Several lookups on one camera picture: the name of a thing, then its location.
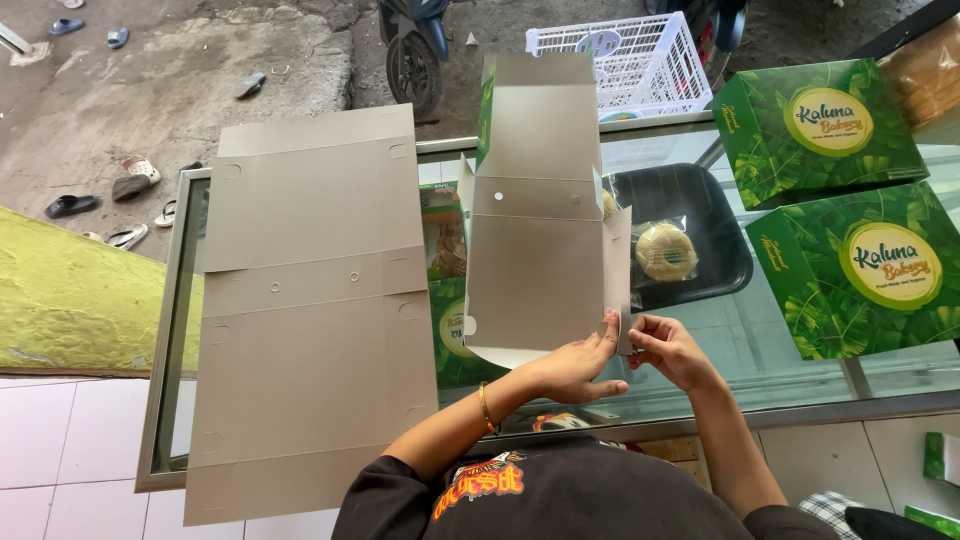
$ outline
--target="yellow painted wall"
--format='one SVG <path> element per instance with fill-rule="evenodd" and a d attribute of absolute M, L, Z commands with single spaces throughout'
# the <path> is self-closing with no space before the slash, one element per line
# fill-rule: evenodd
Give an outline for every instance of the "yellow painted wall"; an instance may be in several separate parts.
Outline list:
<path fill-rule="evenodd" d="M 0 375 L 149 377 L 166 265 L 0 208 Z M 197 369 L 194 280 L 183 369 Z"/>

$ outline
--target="white plastic crate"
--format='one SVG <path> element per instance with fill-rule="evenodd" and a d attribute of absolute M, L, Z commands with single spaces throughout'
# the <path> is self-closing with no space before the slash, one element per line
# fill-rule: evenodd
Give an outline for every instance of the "white plastic crate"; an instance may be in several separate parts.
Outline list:
<path fill-rule="evenodd" d="M 591 50 L 600 121 L 703 110 L 713 98 L 681 12 L 531 28 L 526 50 Z"/>

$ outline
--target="person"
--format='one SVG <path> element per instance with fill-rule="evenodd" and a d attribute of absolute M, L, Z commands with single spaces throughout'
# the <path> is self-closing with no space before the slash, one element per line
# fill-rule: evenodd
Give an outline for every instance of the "person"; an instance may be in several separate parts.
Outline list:
<path fill-rule="evenodd" d="M 672 463 L 589 435 L 461 462 L 444 482 L 533 399 L 581 404 L 627 391 L 623 380 L 593 382 L 616 350 L 617 313 L 607 309 L 603 322 L 401 435 L 348 490 L 333 539 L 837 538 L 787 505 L 726 382 L 684 325 L 655 315 L 639 314 L 629 330 L 630 368 L 652 364 L 686 393 L 713 494 Z"/>

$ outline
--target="round bun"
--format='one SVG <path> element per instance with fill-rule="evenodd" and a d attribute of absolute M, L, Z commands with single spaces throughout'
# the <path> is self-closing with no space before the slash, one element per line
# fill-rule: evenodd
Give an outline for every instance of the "round bun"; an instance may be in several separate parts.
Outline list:
<path fill-rule="evenodd" d="M 658 282 L 675 282 L 687 277 L 697 265 L 690 238 L 669 223 L 660 223 L 636 241 L 636 262 L 643 273 Z"/>
<path fill-rule="evenodd" d="M 607 219 L 616 212 L 616 201 L 606 189 L 603 190 L 603 218 Z"/>

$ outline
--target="black t-shirt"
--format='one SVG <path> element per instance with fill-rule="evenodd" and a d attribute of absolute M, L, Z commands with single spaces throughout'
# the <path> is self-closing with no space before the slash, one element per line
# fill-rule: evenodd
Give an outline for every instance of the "black t-shirt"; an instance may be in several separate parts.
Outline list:
<path fill-rule="evenodd" d="M 381 456 L 340 508 L 333 540 L 391 538 L 836 539 L 826 523 L 788 506 L 740 522 L 680 467 L 592 439 L 500 454 L 427 484 Z"/>

